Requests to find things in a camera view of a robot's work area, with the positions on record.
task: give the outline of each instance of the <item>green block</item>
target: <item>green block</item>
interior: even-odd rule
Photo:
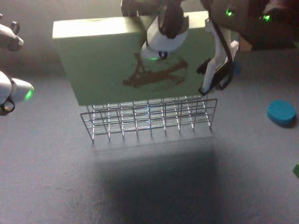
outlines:
[[[214,57],[215,43],[205,29],[207,12],[186,15],[186,41],[162,61],[139,54],[150,16],[54,22],[53,40],[78,104],[198,95],[204,76],[196,70]]]
[[[293,169],[293,173],[294,173],[297,177],[299,177],[299,164],[297,164],[297,165],[295,166],[295,168]]]

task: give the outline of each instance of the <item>green light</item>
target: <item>green light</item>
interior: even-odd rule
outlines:
[[[264,15],[263,20],[269,22],[270,21],[270,16],[269,15]]]
[[[29,100],[33,95],[33,89],[29,90],[27,95],[25,96],[24,100]]]
[[[229,17],[231,17],[232,15],[234,15],[234,12],[230,9],[226,10],[226,15],[228,15]]]

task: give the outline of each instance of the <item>gray table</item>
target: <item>gray table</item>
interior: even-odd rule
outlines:
[[[12,69],[36,92],[0,117],[0,224],[299,223],[299,128],[265,113],[275,99],[299,112],[299,52],[237,61],[242,73],[210,96],[211,132],[94,145],[61,66]]]

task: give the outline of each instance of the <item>metal wire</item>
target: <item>metal wire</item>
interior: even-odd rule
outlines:
[[[195,129],[197,123],[208,123],[212,128],[217,99],[203,99],[201,96],[163,98],[155,100],[133,101],[127,103],[87,106],[87,112],[80,116],[89,137],[94,142],[95,135],[138,132],[182,125],[191,125]]]

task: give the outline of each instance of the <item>brown logo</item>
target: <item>brown logo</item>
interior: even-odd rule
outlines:
[[[180,56],[170,54],[165,60],[142,60],[134,54],[137,64],[134,73],[122,81],[126,86],[144,90],[167,90],[183,83],[187,76],[188,63]]]

